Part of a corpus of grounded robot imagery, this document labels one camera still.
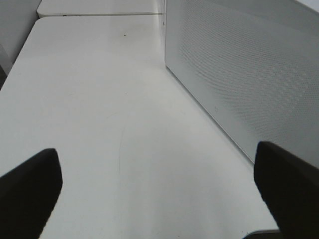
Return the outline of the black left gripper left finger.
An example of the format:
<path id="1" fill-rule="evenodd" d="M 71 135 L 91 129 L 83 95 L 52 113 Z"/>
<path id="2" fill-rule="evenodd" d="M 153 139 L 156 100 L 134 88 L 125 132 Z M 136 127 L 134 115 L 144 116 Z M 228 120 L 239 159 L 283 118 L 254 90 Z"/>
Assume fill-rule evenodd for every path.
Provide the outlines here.
<path id="1" fill-rule="evenodd" d="M 47 148 L 0 178 L 0 237 L 38 239 L 59 198 L 63 178 L 56 149 Z"/>

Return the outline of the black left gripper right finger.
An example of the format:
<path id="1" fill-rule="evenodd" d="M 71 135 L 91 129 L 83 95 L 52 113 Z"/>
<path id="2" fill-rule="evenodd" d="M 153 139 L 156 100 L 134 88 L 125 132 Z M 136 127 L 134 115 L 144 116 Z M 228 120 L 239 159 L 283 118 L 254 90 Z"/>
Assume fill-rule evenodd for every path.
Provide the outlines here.
<path id="1" fill-rule="evenodd" d="M 268 141 L 257 145 L 254 181 L 286 239 L 319 237 L 319 170 Z"/>

